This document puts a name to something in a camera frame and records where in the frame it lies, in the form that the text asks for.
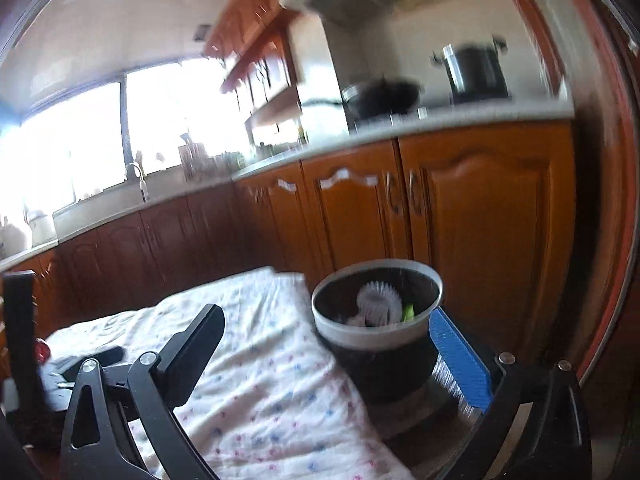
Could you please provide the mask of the utensil holder on counter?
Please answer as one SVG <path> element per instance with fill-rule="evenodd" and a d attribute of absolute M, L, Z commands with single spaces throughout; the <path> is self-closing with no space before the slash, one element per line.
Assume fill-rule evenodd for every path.
<path fill-rule="evenodd" d="M 187 143 L 178 147 L 180 165 L 187 181 L 203 177 L 207 171 L 209 157 L 201 143 Z"/>

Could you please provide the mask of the brown upper wall cabinets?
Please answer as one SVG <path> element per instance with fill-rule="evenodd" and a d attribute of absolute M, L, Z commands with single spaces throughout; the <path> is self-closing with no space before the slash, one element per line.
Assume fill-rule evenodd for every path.
<path fill-rule="evenodd" d="M 222 63 L 221 91 L 235 96 L 247 118 L 297 84 L 288 28 L 300 13 L 280 0 L 229 0 L 204 54 Z"/>

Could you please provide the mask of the white pot on counter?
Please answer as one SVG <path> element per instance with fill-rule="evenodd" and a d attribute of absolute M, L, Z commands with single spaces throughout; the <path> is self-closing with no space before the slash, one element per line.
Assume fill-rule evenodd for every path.
<path fill-rule="evenodd" d="M 28 220 L 32 229 L 32 247 L 37 247 L 56 239 L 56 231 L 52 214 L 39 211 Z"/>

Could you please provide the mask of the black white trash bin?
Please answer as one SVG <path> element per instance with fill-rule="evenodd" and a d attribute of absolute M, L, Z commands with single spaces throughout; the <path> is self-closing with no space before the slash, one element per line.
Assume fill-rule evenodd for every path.
<path fill-rule="evenodd" d="M 444 285 L 424 263 L 378 259 L 327 276 L 311 295 L 321 341 L 367 404 L 390 404 L 430 378 L 437 350 L 428 318 Z"/>

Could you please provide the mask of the brown lower kitchen cabinets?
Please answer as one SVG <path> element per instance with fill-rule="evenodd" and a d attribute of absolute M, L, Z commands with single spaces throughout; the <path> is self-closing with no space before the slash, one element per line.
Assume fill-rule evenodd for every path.
<path fill-rule="evenodd" d="M 374 259 L 412 259 L 491 348 L 536 362 L 570 266 L 567 119 L 466 126 L 287 162 L 107 221 L 41 255 L 36 332 L 149 307 L 272 266 L 309 286 Z"/>

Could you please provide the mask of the black stock pot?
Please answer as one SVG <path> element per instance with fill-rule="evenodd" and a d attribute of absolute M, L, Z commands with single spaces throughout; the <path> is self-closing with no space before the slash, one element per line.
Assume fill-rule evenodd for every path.
<path fill-rule="evenodd" d="M 452 105 L 509 99 L 510 93 L 499 61 L 508 46 L 501 36 L 492 36 L 490 44 L 448 44 L 434 52 L 431 62 L 446 70 Z"/>

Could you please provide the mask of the floral white tablecloth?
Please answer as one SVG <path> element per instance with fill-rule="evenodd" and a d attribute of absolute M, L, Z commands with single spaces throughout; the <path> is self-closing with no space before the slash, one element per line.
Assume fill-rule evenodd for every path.
<path fill-rule="evenodd" d="M 119 346 L 132 361 L 157 351 L 206 304 L 224 336 L 186 404 L 184 431 L 223 479 L 405 479 L 348 375 L 314 331 L 298 273 L 260 268 L 57 330 L 53 359 Z"/>

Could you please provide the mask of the white foam fruit net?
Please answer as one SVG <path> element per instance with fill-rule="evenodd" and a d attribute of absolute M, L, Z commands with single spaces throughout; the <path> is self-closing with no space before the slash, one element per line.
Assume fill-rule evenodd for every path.
<path fill-rule="evenodd" d="M 383 282 L 363 285 L 356 298 L 358 313 L 346 322 L 356 327 L 382 327 L 402 321 L 402 300 L 396 290 Z"/>

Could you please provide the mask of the kitchen window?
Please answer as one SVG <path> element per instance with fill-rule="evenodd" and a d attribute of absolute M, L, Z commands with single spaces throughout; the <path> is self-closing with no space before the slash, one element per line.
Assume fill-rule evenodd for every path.
<path fill-rule="evenodd" d="M 238 101 L 208 58 L 130 70 L 1 124 L 2 214 L 50 214 L 179 165 L 178 149 L 250 154 Z"/>

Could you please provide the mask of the green snack bag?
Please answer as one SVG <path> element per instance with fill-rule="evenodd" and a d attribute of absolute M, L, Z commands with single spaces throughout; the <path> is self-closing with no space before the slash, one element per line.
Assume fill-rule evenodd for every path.
<path fill-rule="evenodd" d="M 404 322 L 411 321 L 414 318 L 414 309 L 412 304 L 407 304 L 402 310 L 402 320 Z"/>

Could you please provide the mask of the black wok pan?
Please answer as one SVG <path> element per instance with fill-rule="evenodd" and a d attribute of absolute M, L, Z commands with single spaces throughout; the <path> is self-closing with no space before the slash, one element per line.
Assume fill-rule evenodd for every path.
<path fill-rule="evenodd" d="M 353 120 L 369 120 L 378 116 L 405 115 L 420 101 L 423 87 L 406 78 L 381 77 L 352 84 L 341 92 L 338 100 L 310 99 L 305 107 L 329 105 L 343 107 Z"/>

